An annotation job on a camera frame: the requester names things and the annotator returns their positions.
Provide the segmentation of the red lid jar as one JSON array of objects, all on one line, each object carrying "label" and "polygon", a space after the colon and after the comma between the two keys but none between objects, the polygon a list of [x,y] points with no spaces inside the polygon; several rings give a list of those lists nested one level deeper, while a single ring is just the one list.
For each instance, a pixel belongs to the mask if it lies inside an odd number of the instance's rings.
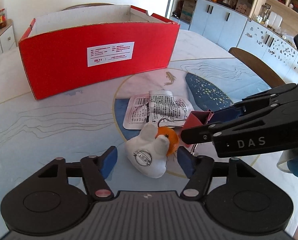
[{"label": "red lid jar", "polygon": [[0,29],[7,25],[6,10],[5,8],[0,10]]}]

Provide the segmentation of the brown wooden chair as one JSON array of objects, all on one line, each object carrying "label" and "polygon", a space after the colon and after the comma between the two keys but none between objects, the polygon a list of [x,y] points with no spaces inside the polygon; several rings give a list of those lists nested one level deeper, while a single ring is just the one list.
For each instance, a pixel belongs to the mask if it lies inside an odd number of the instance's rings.
[{"label": "brown wooden chair", "polygon": [[98,7],[98,6],[105,6],[105,5],[114,5],[112,3],[86,3],[86,4],[78,4],[67,7],[61,11],[71,10],[71,9],[78,9],[78,8],[88,8],[88,7]]},{"label": "brown wooden chair", "polygon": [[229,49],[229,53],[249,67],[256,73],[267,85],[275,88],[284,85],[283,79],[274,72],[267,64],[255,55],[236,47]]}]

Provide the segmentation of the orange fruit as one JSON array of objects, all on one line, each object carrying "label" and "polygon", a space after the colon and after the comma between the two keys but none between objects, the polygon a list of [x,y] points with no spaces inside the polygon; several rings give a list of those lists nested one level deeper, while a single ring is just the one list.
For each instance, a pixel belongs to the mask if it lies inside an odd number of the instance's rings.
[{"label": "orange fruit", "polygon": [[174,154],[179,146],[179,137],[174,129],[166,126],[158,127],[158,132],[156,138],[159,135],[164,135],[169,140],[169,149],[167,151],[167,156]]}]

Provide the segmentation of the brown wooden chair far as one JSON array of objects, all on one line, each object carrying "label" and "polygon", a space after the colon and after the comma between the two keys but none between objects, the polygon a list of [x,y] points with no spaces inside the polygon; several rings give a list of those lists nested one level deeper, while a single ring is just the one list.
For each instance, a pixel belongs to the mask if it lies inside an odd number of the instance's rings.
[{"label": "brown wooden chair far", "polygon": [[98,7],[98,6],[105,6],[105,5],[114,5],[112,3],[86,3],[86,4],[78,4],[67,7],[61,11],[71,10],[71,9],[78,9],[78,8],[88,8],[88,7]]}]

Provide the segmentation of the white printed sachet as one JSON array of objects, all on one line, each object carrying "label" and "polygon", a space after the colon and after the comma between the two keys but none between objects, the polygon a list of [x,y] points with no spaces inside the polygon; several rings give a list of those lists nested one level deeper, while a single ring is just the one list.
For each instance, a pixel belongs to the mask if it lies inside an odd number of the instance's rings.
[{"label": "white printed sachet", "polygon": [[131,130],[142,129],[146,124],[181,127],[191,111],[193,106],[188,99],[174,96],[169,90],[150,90],[129,99],[123,127]]}]

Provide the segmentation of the red cardboard box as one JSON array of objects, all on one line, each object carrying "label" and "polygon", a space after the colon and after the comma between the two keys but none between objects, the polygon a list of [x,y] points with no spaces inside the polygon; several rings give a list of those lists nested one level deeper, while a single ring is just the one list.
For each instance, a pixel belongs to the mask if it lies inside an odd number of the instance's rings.
[{"label": "red cardboard box", "polygon": [[180,26],[133,5],[100,5],[34,18],[19,41],[37,100],[169,65]]}]

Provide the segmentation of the white blue wall cabinet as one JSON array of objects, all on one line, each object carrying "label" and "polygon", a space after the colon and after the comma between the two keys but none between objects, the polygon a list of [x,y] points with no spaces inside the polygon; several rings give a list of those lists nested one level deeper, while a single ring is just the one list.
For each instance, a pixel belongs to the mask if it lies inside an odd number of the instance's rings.
[{"label": "white blue wall cabinet", "polygon": [[170,18],[224,50],[240,48],[298,83],[298,0],[169,0]]}]

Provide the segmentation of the brown wooden chair right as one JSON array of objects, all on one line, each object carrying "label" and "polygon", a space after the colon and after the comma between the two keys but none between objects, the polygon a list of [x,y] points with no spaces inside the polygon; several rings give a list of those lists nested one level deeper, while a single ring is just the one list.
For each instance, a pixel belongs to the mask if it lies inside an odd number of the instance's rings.
[{"label": "brown wooden chair right", "polygon": [[283,79],[274,72],[267,64],[255,55],[236,47],[229,49],[229,53],[249,67],[256,73],[267,85],[275,88],[284,85]]}]

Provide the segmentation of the white plush toy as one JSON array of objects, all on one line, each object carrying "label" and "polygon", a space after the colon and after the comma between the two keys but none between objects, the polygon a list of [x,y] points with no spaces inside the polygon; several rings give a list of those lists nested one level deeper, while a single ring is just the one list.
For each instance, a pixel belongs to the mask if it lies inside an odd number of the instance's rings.
[{"label": "white plush toy", "polygon": [[165,135],[157,135],[158,128],[146,124],[139,135],[125,143],[127,158],[143,175],[160,178],[166,172],[169,139]]}]

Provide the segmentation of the white side cabinet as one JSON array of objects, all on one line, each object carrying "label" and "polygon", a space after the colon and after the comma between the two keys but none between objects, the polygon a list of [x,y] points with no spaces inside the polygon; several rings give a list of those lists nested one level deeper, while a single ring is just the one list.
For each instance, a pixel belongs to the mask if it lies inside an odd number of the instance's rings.
[{"label": "white side cabinet", "polygon": [[14,35],[13,20],[8,19],[7,25],[0,29],[0,55],[8,52],[16,46],[17,43]]}]

